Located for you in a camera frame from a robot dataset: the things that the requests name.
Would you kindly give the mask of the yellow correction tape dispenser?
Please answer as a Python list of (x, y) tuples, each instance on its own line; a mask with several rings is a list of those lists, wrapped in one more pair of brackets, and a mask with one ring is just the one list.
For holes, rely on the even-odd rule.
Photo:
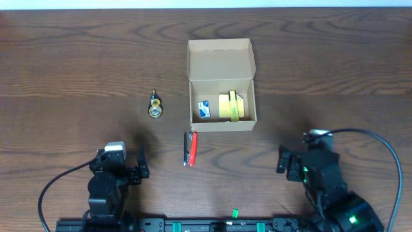
[(162, 116), (163, 107), (162, 100), (157, 95), (156, 90), (152, 90), (151, 99), (149, 102), (148, 114), (151, 118), (157, 119)]

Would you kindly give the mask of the red black stapler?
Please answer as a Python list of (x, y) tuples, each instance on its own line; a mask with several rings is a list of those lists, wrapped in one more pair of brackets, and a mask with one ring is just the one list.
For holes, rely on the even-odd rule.
[(183, 165), (193, 167), (196, 162), (198, 134), (185, 133), (183, 136)]

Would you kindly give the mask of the yellow highlighter pen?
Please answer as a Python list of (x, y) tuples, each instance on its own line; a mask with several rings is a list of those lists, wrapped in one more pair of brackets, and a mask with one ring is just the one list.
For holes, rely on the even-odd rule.
[(232, 122), (239, 121), (239, 110), (237, 95), (235, 90), (229, 91), (229, 106), (230, 106), (230, 118)]

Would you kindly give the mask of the yellow spiral notepad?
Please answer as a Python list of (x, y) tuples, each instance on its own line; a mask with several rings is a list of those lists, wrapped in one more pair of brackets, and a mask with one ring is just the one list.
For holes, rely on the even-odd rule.
[[(238, 105), (239, 117), (244, 118), (245, 116), (245, 107), (244, 107), (244, 98), (240, 94), (236, 94), (236, 100)], [(220, 118), (230, 118), (230, 102), (228, 94), (219, 95), (219, 117)]]

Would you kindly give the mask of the blue white staples box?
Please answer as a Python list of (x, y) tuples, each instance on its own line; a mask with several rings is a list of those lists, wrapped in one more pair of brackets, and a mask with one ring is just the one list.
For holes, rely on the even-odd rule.
[(209, 102), (208, 101), (201, 101), (198, 102), (198, 109), (200, 112), (200, 118), (209, 118), (211, 116)]

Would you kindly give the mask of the cardboard box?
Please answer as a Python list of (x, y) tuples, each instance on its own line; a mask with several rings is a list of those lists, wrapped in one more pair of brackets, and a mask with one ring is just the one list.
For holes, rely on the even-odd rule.
[[(251, 131), (257, 122), (254, 91), (256, 64), (252, 43), (242, 39), (189, 40), (187, 76), (193, 132)], [(235, 90), (244, 98), (245, 116), (238, 122), (219, 117), (219, 95)], [(198, 102), (208, 101), (211, 116), (200, 118)]]

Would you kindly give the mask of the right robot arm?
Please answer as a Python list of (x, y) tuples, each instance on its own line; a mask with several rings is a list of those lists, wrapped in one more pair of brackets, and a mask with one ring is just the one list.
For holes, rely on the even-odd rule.
[(384, 231), (373, 208), (358, 194), (349, 191), (339, 165), (340, 155), (333, 151), (333, 137), (316, 139), (305, 136), (308, 148), (292, 151), (279, 146), (276, 172), (300, 182), (315, 213), (308, 217), (277, 217), (275, 231)]

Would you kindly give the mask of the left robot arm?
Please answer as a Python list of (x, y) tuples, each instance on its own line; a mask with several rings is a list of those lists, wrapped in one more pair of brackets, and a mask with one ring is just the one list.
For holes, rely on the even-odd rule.
[(95, 160), (89, 165), (93, 178), (88, 183), (89, 213), (94, 221), (116, 223), (122, 220), (129, 186), (140, 185), (150, 176), (144, 147), (140, 147), (137, 165), (126, 166), (126, 147), (112, 142), (97, 150)]

